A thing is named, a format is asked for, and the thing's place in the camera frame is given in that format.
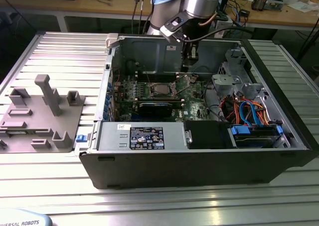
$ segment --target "gray floor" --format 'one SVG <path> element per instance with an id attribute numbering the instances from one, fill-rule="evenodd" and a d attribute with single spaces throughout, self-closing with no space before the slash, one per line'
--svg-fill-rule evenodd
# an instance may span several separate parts
<path id="1" fill-rule="evenodd" d="M 38 31 L 59 31 L 57 21 L 53 16 L 24 16 Z M 19 19 L 20 18 L 17 15 L 13 19 L 13 23 L 11 25 L 2 25 L 2 29 L 0 30 L 0 80 L 6 76 L 7 72 L 11 69 L 15 61 L 21 55 L 35 34 L 33 29 L 31 29 L 23 19 Z M 100 26 L 95 18 L 68 17 L 67 22 L 69 29 L 72 32 L 131 33 L 130 20 L 101 19 Z M 244 38 L 250 38 L 250 36 L 250 34 L 246 33 L 243 35 Z M 304 39 L 302 39 L 295 31 L 292 30 L 278 30 L 273 40 L 280 41 L 294 57 L 296 57 L 301 45 L 304 42 Z M 312 69 L 313 65 L 319 64 L 318 50 L 318 44 L 316 44 L 309 50 L 307 55 L 301 61 L 301 66 L 313 79 L 319 75 L 319 72 L 315 72 Z"/>

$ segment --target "wooden workbench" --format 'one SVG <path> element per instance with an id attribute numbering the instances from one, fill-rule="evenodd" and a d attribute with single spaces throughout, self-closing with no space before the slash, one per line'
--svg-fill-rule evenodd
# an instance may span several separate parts
<path id="1" fill-rule="evenodd" d="M 241 8 L 250 11 L 248 18 L 248 23 L 250 26 L 252 24 L 264 24 L 267 25 L 281 26 L 281 28 L 289 29 L 288 26 L 303 26 L 303 27 L 313 27 L 318 19 L 318 12 L 310 11 L 303 13 L 296 9 L 293 9 L 287 5 L 283 7 L 281 11 L 274 10 L 263 10 L 256 11 L 251 9 L 251 1 L 248 0 L 236 0 Z M 231 8 L 227 8 L 226 12 L 232 19 L 235 19 L 236 16 L 231 11 Z"/>
<path id="2" fill-rule="evenodd" d="M 34 14 L 55 15 L 58 19 L 61 31 L 67 31 L 65 16 L 122 18 L 130 19 L 134 8 L 134 0 L 112 0 L 112 5 L 97 0 L 9 0 L 12 5 L 21 12 Z M 250 11 L 247 26 L 264 28 L 281 28 L 308 30 L 311 29 L 318 16 L 317 12 L 303 13 L 291 7 L 284 6 L 282 11 L 255 11 L 251 10 L 251 2 L 236 0 L 241 8 Z M 4 0 L 0 0 L 0 11 L 11 11 Z M 145 0 L 143 19 L 151 12 L 150 0 Z M 137 7 L 137 15 L 140 13 L 140 5 Z M 227 13 L 235 19 L 230 8 Z"/>

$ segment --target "blue cable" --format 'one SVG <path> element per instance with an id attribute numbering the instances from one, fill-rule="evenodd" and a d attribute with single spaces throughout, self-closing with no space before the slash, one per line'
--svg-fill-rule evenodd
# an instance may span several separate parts
<path id="1" fill-rule="evenodd" d="M 251 112 L 252 112 L 252 114 L 253 114 L 253 118 L 254 118 L 255 124 L 256 124 L 256 125 L 259 125 L 259 126 L 263 126 L 262 123 L 259 121 L 259 118 L 258 118 L 257 115 L 256 115 L 256 110 L 255 110 L 254 105 L 253 105 L 252 103 L 248 102 L 248 101 L 244 101 L 244 102 L 240 105 L 240 107 L 239 107 L 240 118 L 241 118 L 245 123 L 247 123 L 249 126 L 252 126 L 251 123 L 244 118 L 243 109 L 244 109 L 245 103 L 248 103 L 248 104 L 250 105 L 250 107 L 251 107 Z"/>
<path id="2" fill-rule="evenodd" d="M 239 13 L 238 13 L 237 9 L 235 7 L 232 7 L 232 9 L 235 10 L 235 12 L 236 12 L 236 20 L 238 20 L 238 22 L 240 23 Z"/>

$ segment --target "motherboard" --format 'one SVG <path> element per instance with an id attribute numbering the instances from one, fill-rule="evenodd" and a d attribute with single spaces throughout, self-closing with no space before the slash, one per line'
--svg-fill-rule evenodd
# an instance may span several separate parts
<path id="1" fill-rule="evenodd" d="M 177 75 L 155 82 L 151 76 L 127 76 L 114 86 L 116 121 L 210 120 L 204 101 L 207 81 L 197 75 Z"/>

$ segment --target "power supply label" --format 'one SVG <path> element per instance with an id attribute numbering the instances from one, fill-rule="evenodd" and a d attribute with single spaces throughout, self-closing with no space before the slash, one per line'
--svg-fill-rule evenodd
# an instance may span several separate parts
<path id="1" fill-rule="evenodd" d="M 131 150 L 164 150 L 163 127 L 131 127 Z"/>

